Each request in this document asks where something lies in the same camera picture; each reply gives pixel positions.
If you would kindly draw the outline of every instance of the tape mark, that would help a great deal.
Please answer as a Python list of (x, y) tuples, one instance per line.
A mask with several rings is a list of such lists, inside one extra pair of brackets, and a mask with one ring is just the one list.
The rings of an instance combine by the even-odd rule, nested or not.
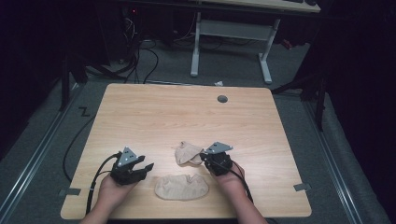
[(89, 117), (89, 116), (90, 116), (90, 114), (86, 114), (86, 112), (87, 112), (87, 106), (80, 106), (78, 109), (81, 109), (81, 110), (82, 110), (82, 113), (81, 113), (81, 116), (82, 116), (82, 117)]
[(81, 192), (81, 189), (61, 189), (59, 191), (59, 196), (64, 197), (66, 195), (79, 195)]
[(311, 187), (310, 184), (302, 183), (302, 184), (294, 185), (294, 189), (295, 189), (296, 191), (300, 191), (300, 190), (309, 191), (309, 190), (312, 189), (312, 187)]

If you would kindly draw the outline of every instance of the hand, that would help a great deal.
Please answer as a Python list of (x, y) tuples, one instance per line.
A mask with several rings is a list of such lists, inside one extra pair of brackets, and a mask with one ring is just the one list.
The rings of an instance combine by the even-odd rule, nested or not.
[[(231, 170), (236, 172), (241, 177), (245, 176), (245, 170), (238, 163), (234, 161)], [(222, 190), (228, 197), (239, 192), (245, 194), (245, 187), (242, 184), (242, 181), (232, 172), (228, 172), (225, 175), (218, 175), (218, 176), (212, 174), (212, 176), (216, 179), (219, 186), (222, 188)]]
[(95, 206), (102, 206), (107, 211), (114, 211), (126, 198), (128, 193), (138, 182), (130, 185), (119, 185), (114, 179), (107, 175), (100, 185), (98, 201)]
[(80, 224), (105, 224), (110, 214), (118, 207), (128, 193), (138, 182), (130, 185), (119, 185), (114, 179), (107, 175), (103, 178), (99, 189), (96, 205), (91, 212), (85, 216)]

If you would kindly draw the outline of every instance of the dark background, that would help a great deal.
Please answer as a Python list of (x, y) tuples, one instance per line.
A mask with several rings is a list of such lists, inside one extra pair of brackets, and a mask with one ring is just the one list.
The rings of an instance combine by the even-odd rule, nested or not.
[[(390, 0), (321, 1), (322, 14), (350, 18), (319, 25), (285, 19), (276, 42), (312, 43), (296, 76), (325, 76), (346, 138), (378, 200), (396, 206), (395, 75), (396, 6)], [(56, 6), (45, 1), (0, 3), (0, 156), (3, 158), (28, 119), (62, 73), (66, 48), (106, 64), (124, 57), (117, 8), (89, 4)], [(173, 29), (184, 34), (191, 12), (147, 10), (147, 35), (171, 45)], [(190, 18), (188, 23), (179, 18)], [(311, 84), (305, 83), (302, 88)]]

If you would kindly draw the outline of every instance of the human hand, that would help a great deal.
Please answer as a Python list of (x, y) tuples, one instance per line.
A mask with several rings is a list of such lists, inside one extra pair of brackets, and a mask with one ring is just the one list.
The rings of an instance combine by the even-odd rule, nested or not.
[[(238, 163), (233, 161), (233, 167), (231, 167), (231, 170), (244, 178), (245, 170)], [(245, 194), (245, 187), (242, 181), (232, 172), (218, 176), (212, 174), (212, 176), (216, 179), (219, 186), (227, 196), (231, 197), (237, 193)]]
[(107, 175), (100, 185), (99, 196), (95, 206), (100, 206), (109, 213), (113, 212), (122, 204), (128, 193), (137, 183), (119, 185), (110, 175)]

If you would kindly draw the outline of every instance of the beige cloth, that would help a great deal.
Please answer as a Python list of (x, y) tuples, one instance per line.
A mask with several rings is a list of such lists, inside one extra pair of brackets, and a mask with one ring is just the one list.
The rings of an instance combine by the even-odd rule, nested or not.
[(207, 194), (209, 186), (200, 175), (169, 175), (162, 177), (155, 186), (155, 193), (165, 200), (188, 201)]
[(201, 157), (199, 156), (201, 152), (204, 152), (203, 148), (183, 141), (175, 151), (176, 162), (181, 165), (189, 161), (195, 165), (199, 165), (202, 162)]

